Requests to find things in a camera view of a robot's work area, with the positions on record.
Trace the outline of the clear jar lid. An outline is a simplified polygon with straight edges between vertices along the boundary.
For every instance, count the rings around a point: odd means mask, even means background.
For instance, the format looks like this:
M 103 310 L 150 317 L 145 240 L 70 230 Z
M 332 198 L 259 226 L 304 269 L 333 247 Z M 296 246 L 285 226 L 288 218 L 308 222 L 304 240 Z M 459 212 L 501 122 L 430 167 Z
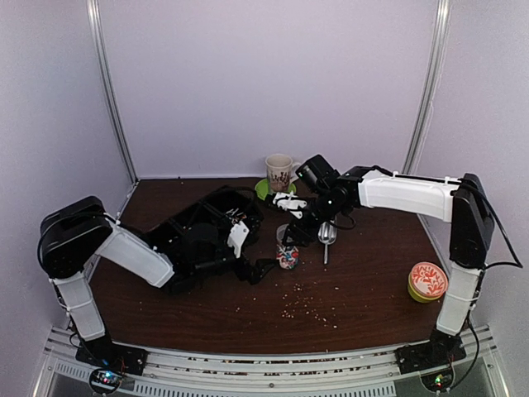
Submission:
M 276 240 L 281 242 L 284 239 L 285 233 L 287 231 L 288 224 L 280 225 L 276 230 Z

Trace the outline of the metal candy scoop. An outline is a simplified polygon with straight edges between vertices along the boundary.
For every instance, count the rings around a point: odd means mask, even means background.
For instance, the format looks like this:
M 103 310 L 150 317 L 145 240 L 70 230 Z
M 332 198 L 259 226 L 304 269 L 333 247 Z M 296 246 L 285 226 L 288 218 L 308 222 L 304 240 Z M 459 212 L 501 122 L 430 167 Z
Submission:
M 329 246 L 336 241 L 337 228 L 330 222 L 324 222 L 318 231 L 318 240 L 323 245 L 323 264 L 328 264 Z

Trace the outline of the clear plastic jar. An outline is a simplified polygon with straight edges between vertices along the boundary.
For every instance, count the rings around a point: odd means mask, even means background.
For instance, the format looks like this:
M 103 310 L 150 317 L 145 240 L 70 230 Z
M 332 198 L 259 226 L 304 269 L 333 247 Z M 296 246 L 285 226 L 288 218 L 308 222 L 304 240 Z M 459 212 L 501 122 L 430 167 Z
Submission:
M 276 259 L 284 270 L 293 270 L 298 264 L 298 248 L 296 246 L 285 246 L 283 241 L 276 240 Z

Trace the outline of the black bin small lollipops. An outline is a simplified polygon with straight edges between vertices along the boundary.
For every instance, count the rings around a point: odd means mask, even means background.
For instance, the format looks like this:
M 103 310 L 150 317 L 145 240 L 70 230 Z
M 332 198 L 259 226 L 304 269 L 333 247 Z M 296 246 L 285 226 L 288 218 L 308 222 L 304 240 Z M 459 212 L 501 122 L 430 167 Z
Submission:
M 213 218 L 226 227 L 243 221 L 250 229 L 244 248 L 259 240 L 259 230 L 264 215 L 257 205 L 256 192 L 248 187 L 224 185 L 201 199 L 206 209 L 212 210 Z

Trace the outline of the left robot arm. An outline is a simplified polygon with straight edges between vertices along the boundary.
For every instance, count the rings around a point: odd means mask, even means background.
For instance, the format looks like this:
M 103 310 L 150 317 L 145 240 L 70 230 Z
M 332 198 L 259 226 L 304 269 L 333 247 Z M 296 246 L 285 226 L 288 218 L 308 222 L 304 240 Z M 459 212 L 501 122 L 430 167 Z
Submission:
M 119 351 L 83 274 L 93 256 L 167 294 L 187 292 L 207 277 L 229 271 L 256 285 L 279 264 L 276 259 L 250 262 L 244 254 L 256 243 L 263 219 L 254 198 L 220 189 L 141 232 L 111 217 L 99 198 L 88 196 L 42 221 L 37 259 L 71 317 L 82 348 L 101 367 L 110 367 Z

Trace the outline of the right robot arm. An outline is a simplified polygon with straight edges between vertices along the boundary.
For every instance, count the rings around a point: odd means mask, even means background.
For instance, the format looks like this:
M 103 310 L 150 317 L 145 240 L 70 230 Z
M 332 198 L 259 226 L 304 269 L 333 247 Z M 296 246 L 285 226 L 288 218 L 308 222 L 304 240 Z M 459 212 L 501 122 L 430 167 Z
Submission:
M 319 227 L 356 208 L 386 208 L 436 218 L 450 224 L 448 289 L 423 356 L 435 366 L 455 352 L 472 307 L 479 297 L 485 259 L 495 221 L 477 175 L 444 179 L 401 175 L 380 166 L 355 166 L 341 174 L 315 155 L 296 170 L 312 198 L 276 194 L 273 203 L 293 219 L 284 245 L 308 246 Z

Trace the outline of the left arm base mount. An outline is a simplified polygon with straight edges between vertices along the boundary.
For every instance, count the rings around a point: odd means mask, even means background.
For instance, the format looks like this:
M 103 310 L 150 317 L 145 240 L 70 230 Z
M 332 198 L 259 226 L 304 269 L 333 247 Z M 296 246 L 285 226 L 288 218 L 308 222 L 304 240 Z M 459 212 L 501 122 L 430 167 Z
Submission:
M 147 357 L 145 349 L 116 344 L 105 337 L 82 340 L 75 354 L 77 361 L 130 375 L 143 374 Z

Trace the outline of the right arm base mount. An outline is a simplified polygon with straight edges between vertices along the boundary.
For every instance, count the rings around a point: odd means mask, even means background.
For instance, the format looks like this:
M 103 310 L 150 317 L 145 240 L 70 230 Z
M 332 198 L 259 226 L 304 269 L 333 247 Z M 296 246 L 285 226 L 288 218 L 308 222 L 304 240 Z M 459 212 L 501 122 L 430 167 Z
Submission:
M 394 354 L 402 375 L 448 366 L 454 361 L 467 357 L 465 349 L 459 342 L 453 347 L 443 342 L 431 341 L 406 345 L 396 349 Z

